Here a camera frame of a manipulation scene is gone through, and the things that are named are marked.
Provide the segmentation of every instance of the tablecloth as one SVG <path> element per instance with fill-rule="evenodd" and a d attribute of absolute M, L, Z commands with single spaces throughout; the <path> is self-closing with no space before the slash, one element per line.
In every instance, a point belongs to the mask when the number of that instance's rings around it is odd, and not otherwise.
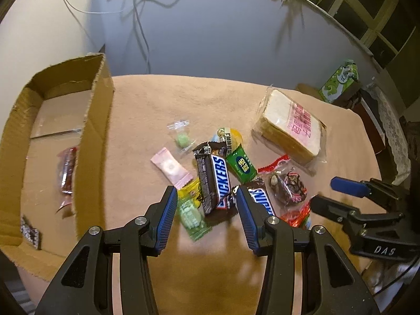
<path fill-rule="evenodd" d="M 211 139 L 219 127 L 238 129 L 244 149 L 256 167 L 270 164 L 279 155 L 251 136 L 255 113 L 266 87 L 222 79 L 165 75 L 114 77 L 115 94 L 110 115 L 104 167 L 106 227 L 124 226 L 158 202 L 169 184 L 150 158 L 162 147 L 174 148 L 166 126 L 190 120 L 198 143 Z M 335 176 L 354 180 L 380 179 L 372 146 L 358 115 L 297 91 L 283 92 L 319 118 L 327 128 L 327 162 L 316 165 L 316 175 L 301 173 L 308 195 L 322 193 L 336 200 L 343 195 L 330 189 Z M 179 162 L 197 175 L 193 155 Z M 232 185 L 237 180 L 231 175 Z M 365 213 L 382 208 L 367 199 L 347 197 L 346 203 Z M 349 241 L 341 226 L 316 214 L 312 224 L 322 224 L 348 253 Z M 350 255 L 358 271 L 368 259 Z M 118 255 L 114 255 L 114 314 L 121 314 Z M 265 270 L 265 258 L 248 249 L 239 216 L 222 223 L 193 242 L 176 217 L 166 249 L 149 258 L 153 290 L 160 314 L 255 314 Z M 295 304 L 300 313 L 301 266 L 296 254 Z M 37 302 L 46 282 L 19 269 L 32 299 Z"/>

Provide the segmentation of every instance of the lace cloth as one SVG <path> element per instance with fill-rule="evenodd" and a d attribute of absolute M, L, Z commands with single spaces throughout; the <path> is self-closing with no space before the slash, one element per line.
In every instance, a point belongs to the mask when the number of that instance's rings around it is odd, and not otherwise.
<path fill-rule="evenodd" d="M 399 185 L 410 175 L 411 163 L 408 158 L 407 140 L 398 121 L 397 112 L 376 83 L 369 84 L 365 90 L 377 101 L 379 117 L 398 172 L 392 184 Z"/>

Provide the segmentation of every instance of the white cable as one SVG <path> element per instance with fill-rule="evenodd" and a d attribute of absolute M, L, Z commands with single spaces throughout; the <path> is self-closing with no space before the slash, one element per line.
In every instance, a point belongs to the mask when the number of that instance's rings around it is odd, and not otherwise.
<path fill-rule="evenodd" d="M 85 10 L 80 10 L 80 9 L 77 9 L 75 6 L 73 6 L 68 0 L 64 0 L 64 3 L 66 3 L 68 6 L 70 6 L 71 8 L 73 8 L 74 10 L 77 10 L 78 12 L 81 12 L 81 13 L 85 13 L 85 14 L 119 14 L 119 13 L 121 13 L 121 12 L 123 12 L 124 10 L 122 9 L 122 10 L 119 10 L 119 11 L 117 11 L 117 12 L 87 12 L 87 11 L 85 11 Z"/>
<path fill-rule="evenodd" d="M 146 36 L 144 35 L 143 27 L 141 26 L 141 23 L 140 23 L 140 17 L 141 17 L 141 14 L 143 13 L 144 5 L 146 4 L 146 0 L 143 0 L 143 1 L 144 2 L 143 2 L 143 6 L 141 7 L 140 14 L 137 12 L 136 0 L 133 0 L 133 9 L 134 9 L 134 13 L 136 14 L 136 19 L 137 19 L 137 23 L 139 24 L 139 27 L 140 27 L 141 35 L 143 37 L 144 43 L 146 44 L 146 48 L 148 50 L 148 52 L 146 54 L 146 73 L 148 73 L 148 71 L 149 71 L 149 54 L 150 54 L 150 49 L 149 49 L 148 41 L 146 40 Z"/>

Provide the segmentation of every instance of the blue rubber tip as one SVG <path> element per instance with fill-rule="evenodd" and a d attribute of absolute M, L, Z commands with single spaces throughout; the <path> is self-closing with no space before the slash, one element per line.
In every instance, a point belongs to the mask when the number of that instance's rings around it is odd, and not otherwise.
<path fill-rule="evenodd" d="M 166 247 L 169 232 L 171 231 L 172 221 L 175 216 L 176 206 L 178 202 L 178 193 L 174 188 L 169 196 L 169 200 L 163 210 L 162 217 L 157 227 L 157 236 L 155 249 L 162 251 Z"/>
<path fill-rule="evenodd" d="M 238 189 L 236 200 L 239 216 L 241 217 L 242 226 L 245 232 L 246 242 L 251 250 L 256 250 L 258 248 L 257 226 L 254 223 L 248 204 L 246 203 L 244 194 L 240 188 Z"/>
<path fill-rule="evenodd" d="M 370 193 L 369 187 L 364 183 L 337 176 L 331 179 L 331 188 L 334 191 L 353 195 L 358 198 L 367 197 Z"/>

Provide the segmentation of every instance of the bread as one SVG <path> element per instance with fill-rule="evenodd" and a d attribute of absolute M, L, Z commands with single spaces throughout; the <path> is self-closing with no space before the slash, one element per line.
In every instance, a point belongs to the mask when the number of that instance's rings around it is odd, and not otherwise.
<path fill-rule="evenodd" d="M 266 97 L 257 126 L 263 137 L 302 165 L 321 150 L 323 124 L 278 90 L 272 90 Z"/>

